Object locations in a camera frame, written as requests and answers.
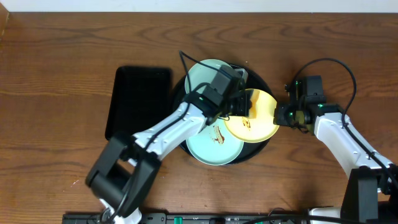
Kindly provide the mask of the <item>light blue plate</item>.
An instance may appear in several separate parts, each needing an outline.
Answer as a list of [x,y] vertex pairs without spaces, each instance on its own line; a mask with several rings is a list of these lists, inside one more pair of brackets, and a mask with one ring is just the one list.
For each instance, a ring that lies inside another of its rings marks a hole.
[[191,91],[195,90],[201,83],[209,83],[210,87],[215,88],[218,91],[227,89],[228,83],[232,79],[241,78],[241,75],[234,70],[230,65],[222,60],[217,59],[206,59],[202,60],[201,63],[210,67],[222,70],[228,74],[225,76],[224,73],[218,73],[216,70],[203,66],[199,63],[188,71],[190,78]]
[[211,166],[232,162],[239,156],[244,146],[242,140],[227,130],[222,119],[217,119],[197,135],[188,138],[186,144],[194,158]]

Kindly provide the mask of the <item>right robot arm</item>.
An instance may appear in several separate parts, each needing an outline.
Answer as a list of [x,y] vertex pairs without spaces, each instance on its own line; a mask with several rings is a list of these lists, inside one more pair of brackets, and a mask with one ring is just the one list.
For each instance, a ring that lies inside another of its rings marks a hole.
[[274,123],[314,134],[348,176],[341,206],[311,208],[306,223],[397,223],[397,165],[362,137],[339,105],[326,102],[321,77],[295,79],[285,90],[289,102],[277,104]]

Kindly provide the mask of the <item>yellow plate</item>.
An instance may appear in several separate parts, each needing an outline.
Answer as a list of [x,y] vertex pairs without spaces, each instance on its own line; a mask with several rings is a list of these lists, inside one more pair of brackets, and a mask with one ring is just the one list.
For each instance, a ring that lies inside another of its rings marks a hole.
[[244,91],[245,100],[241,100],[248,107],[247,116],[230,116],[224,121],[226,129],[237,139],[244,142],[261,142],[272,137],[279,125],[274,124],[276,99],[269,93],[249,88]]

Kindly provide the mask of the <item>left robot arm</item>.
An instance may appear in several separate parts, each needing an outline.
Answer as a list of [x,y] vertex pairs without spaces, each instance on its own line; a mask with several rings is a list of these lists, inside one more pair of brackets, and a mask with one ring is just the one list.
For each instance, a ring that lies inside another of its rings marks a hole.
[[245,69],[222,65],[210,83],[197,85],[155,126],[111,137],[85,180],[106,207],[98,223],[139,223],[139,206],[167,154],[219,117],[248,116],[247,78]]

